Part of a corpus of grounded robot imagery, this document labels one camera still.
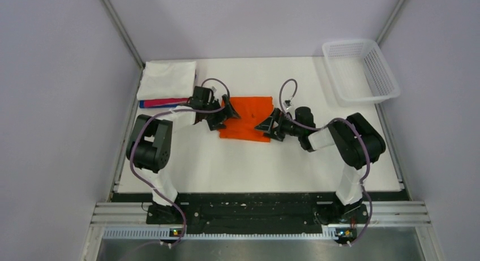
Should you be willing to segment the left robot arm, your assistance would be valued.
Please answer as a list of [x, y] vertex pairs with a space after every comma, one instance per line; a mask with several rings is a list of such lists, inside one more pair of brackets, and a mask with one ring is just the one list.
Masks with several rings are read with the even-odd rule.
[[153, 116], [136, 117], [126, 158], [132, 174], [152, 192], [149, 223], [186, 223], [185, 213], [175, 203], [178, 190], [165, 170], [171, 157], [173, 133], [203, 121], [211, 131], [224, 129], [225, 121], [232, 118], [240, 115], [230, 102], [229, 91], [217, 99], [213, 88], [199, 86], [184, 104]]

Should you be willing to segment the aluminium frame post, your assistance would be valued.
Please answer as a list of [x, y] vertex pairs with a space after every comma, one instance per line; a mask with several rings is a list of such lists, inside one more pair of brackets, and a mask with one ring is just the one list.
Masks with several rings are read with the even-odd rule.
[[395, 6], [393, 7], [389, 17], [385, 21], [383, 28], [376, 38], [376, 43], [381, 47], [385, 40], [387, 39], [392, 28], [395, 26], [397, 20], [400, 18], [401, 13], [405, 9], [406, 5], [410, 0], [397, 0]]
[[130, 35], [128, 34], [120, 16], [118, 15], [116, 9], [114, 8], [111, 0], [99, 0], [102, 4], [107, 16], [109, 17], [114, 29], [117, 31], [119, 37], [121, 38], [124, 46], [127, 48], [130, 56], [134, 59], [136, 65], [140, 68], [144, 68], [144, 62], [140, 57], [140, 54], [134, 45]]

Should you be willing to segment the right aluminium frame post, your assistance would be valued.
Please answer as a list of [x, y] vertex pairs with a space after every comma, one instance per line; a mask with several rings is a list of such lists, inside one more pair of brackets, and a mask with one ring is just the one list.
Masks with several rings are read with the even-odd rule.
[[397, 0], [395, 6], [393, 7], [389, 17], [385, 21], [383, 28], [376, 38], [376, 43], [381, 47], [385, 40], [387, 39], [392, 28], [395, 26], [397, 20], [400, 18], [401, 13], [405, 9], [406, 5], [410, 0]]

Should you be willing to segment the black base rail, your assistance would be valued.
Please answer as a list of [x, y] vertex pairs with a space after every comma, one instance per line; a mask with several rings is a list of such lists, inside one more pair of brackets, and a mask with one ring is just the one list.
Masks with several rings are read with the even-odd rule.
[[179, 207], [162, 208], [147, 193], [115, 193], [114, 203], [143, 203], [146, 223], [186, 223], [187, 234], [320, 234], [328, 224], [364, 224], [372, 201], [405, 201], [405, 191], [371, 192], [362, 204], [341, 208], [327, 193], [180, 193]]

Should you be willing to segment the folded white t-shirt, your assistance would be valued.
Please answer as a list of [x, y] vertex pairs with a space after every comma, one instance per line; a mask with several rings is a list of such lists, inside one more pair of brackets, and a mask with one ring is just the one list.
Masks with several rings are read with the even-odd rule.
[[188, 98], [196, 79], [195, 61], [149, 61], [145, 64], [138, 100]]

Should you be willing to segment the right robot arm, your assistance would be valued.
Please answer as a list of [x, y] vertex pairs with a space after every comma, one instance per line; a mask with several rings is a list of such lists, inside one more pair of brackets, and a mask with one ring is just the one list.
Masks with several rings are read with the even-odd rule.
[[332, 203], [314, 210], [316, 220], [325, 225], [346, 223], [362, 208], [370, 167], [386, 150], [384, 139], [360, 113], [335, 118], [319, 130], [310, 108], [299, 107], [293, 115], [276, 108], [255, 130], [280, 142], [287, 135], [296, 137], [307, 152], [337, 148], [344, 162], [341, 181]]

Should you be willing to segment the orange t-shirt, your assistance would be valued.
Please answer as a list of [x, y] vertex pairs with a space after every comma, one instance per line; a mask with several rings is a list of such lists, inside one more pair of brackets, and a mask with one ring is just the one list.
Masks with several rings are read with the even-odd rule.
[[270, 138], [255, 129], [273, 112], [273, 98], [268, 96], [231, 97], [230, 103], [240, 118], [229, 118], [219, 130], [221, 139], [269, 143]]

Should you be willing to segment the folded blue t-shirt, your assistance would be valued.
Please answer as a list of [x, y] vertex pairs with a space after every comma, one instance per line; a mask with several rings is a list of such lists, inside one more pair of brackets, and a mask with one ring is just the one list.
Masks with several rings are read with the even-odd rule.
[[158, 100], [142, 100], [139, 101], [139, 108], [150, 109], [150, 108], [164, 108], [167, 105], [162, 101]]

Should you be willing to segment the folded magenta t-shirt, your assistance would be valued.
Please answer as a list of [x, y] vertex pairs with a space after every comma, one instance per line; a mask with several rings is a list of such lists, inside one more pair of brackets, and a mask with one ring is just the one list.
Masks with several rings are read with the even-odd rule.
[[141, 100], [140, 108], [164, 108], [172, 105], [179, 105], [186, 103], [188, 98], [169, 98], [169, 99], [154, 99]]

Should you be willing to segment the white plastic basket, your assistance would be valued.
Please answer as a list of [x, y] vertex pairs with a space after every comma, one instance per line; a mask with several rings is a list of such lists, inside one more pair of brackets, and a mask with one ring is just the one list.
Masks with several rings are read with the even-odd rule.
[[380, 104], [399, 97], [398, 82], [374, 40], [326, 42], [322, 45], [322, 53], [339, 105]]

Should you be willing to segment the left aluminium frame post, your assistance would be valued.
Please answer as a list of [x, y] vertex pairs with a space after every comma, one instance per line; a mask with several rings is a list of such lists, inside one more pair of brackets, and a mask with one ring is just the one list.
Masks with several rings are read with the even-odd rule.
[[102, 4], [107, 16], [109, 17], [114, 29], [117, 31], [119, 37], [121, 38], [124, 46], [127, 48], [130, 56], [134, 59], [136, 65], [140, 68], [144, 68], [144, 62], [140, 57], [140, 54], [134, 45], [130, 35], [128, 34], [120, 16], [118, 15], [116, 9], [114, 8], [111, 0], [99, 0]]

